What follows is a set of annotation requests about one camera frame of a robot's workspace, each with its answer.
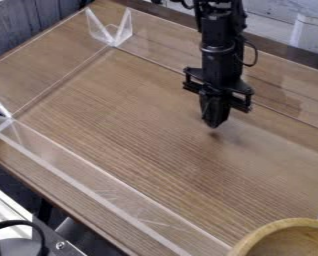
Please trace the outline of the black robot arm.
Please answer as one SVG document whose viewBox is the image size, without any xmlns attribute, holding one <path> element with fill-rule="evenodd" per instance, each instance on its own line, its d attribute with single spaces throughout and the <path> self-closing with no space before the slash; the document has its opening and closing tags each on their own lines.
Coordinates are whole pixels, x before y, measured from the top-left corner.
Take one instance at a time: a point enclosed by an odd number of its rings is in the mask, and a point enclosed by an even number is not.
<svg viewBox="0 0 318 256">
<path fill-rule="evenodd" d="M 186 67 L 184 88 L 200 95 L 202 120 L 217 128 L 228 121 L 232 109 L 245 113 L 252 111 L 253 87 L 242 80 L 244 67 L 253 67 L 244 61 L 245 44 L 254 52 L 257 47 L 244 37 L 246 18 L 242 0 L 193 0 L 188 9 L 196 13 L 202 67 Z"/>
</svg>

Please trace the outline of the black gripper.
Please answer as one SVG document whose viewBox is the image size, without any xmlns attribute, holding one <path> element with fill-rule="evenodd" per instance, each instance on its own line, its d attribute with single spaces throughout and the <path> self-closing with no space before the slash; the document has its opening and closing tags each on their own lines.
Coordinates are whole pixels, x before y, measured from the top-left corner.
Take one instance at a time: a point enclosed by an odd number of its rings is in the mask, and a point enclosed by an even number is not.
<svg viewBox="0 0 318 256">
<path fill-rule="evenodd" d="M 249 113 L 253 109 L 253 87 L 242 80 L 226 81 L 220 85 L 208 82 L 201 68 L 184 69 L 184 88 L 200 95 L 202 120 L 209 127 L 220 127 L 228 121 L 232 108 Z"/>
</svg>

